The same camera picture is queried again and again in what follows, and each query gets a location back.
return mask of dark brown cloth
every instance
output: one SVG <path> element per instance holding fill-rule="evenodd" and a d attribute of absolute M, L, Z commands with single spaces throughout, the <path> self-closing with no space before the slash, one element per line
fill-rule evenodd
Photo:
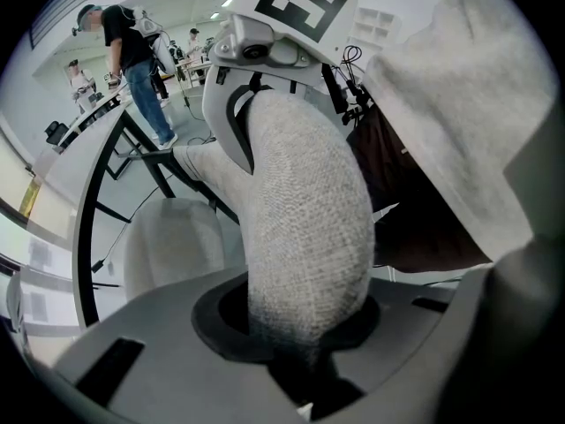
<path fill-rule="evenodd" d="M 155 92 L 159 92 L 162 99 L 169 99 L 169 92 L 167 91 L 165 82 L 162 81 L 161 74 L 155 66 L 151 73 L 151 86 Z"/>
<path fill-rule="evenodd" d="M 373 212 L 397 204 L 374 225 L 375 265 L 414 273 L 489 262 L 376 105 L 347 141 L 365 178 Z"/>

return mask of blue jeans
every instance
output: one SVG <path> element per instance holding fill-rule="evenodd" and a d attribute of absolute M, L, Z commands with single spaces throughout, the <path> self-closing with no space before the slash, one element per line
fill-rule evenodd
<path fill-rule="evenodd" d="M 154 60 L 152 58 L 134 64 L 125 70 L 125 79 L 132 91 L 132 97 L 139 112 L 147 120 L 163 144 L 171 140 L 175 134 L 162 112 L 161 104 L 151 86 Z"/>

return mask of gray fabric sleeve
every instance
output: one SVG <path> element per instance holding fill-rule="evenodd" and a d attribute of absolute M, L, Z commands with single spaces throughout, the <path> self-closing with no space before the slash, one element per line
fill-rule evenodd
<path fill-rule="evenodd" d="M 365 300 L 373 256 L 369 195 L 345 139 L 309 103 L 262 91 L 248 124 L 253 176 L 217 143 L 175 148 L 175 157 L 237 208 L 252 332 L 312 359 L 320 337 Z"/>

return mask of person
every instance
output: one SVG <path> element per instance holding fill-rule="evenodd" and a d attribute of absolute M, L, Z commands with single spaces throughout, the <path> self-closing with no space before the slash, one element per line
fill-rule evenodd
<path fill-rule="evenodd" d="M 375 105 L 348 138 L 373 211 L 374 263 L 402 272 L 498 261 L 533 232 L 508 168 L 558 80 L 510 0 L 442 0 L 431 26 L 368 63 Z"/>
<path fill-rule="evenodd" d="M 171 148 L 178 140 L 162 112 L 159 100 L 151 86 L 155 70 L 154 55 L 141 33 L 133 30 L 133 11 L 121 5 L 112 5 L 105 10 L 88 4 L 77 16 L 81 31 L 104 30 L 106 46 L 110 47 L 111 74 L 109 86 L 117 87 L 120 70 L 124 72 L 132 91 L 132 98 L 139 112 L 155 130 L 160 149 Z"/>
<path fill-rule="evenodd" d="M 188 40 L 188 49 L 186 50 L 186 57 L 194 62 L 200 59 L 202 51 L 202 46 L 198 39 L 198 33 L 200 32 L 196 28 L 191 28 L 190 39 Z M 204 79 L 204 71 L 197 69 L 196 73 L 200 77 L 199 83 L 204 85 L 204 83 L 206 83 Z"/>
<path fill-rule="evenodd" d="M 185 58 L 185 53 L 177 46 L 177 42 L 174 39 L 170 40 L 169 53 L 173 57 L 175 64 L 178 64 L 180 60 Z"/>
<path fill-rule="evenodd" d="M 80 113 L 96 105 L 96 80 L 88 69 L 81 70 L 79 60 L 72 60 L 68 67 L 72 99 L 80 107 Z"/>
<path fill-rule="evenodd" d="M 161 108 L 165 107 L 169 103 L 169 91 L 167 91 L 165 82 L 162 81 L 159 68 L 156 65 L 151 72 L 151 86 L 156 93 L 161 95 Z"/>

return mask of sneaker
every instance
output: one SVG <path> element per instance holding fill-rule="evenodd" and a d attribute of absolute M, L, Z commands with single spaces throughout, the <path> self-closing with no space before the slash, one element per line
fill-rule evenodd
<path fill-rule="evenodd" d="M 166 143 L 163 143 L 161 145 L 159 145 L 159 149 L 161 151 L 163 151 L 164 149 L 169 149 L 171 146 L 173 146 L 176 142 L 178 141 L 178 135 L 175 133 L 175 136 L 173 138 L 171 138 L 169 141 L 167 141 Z"/>

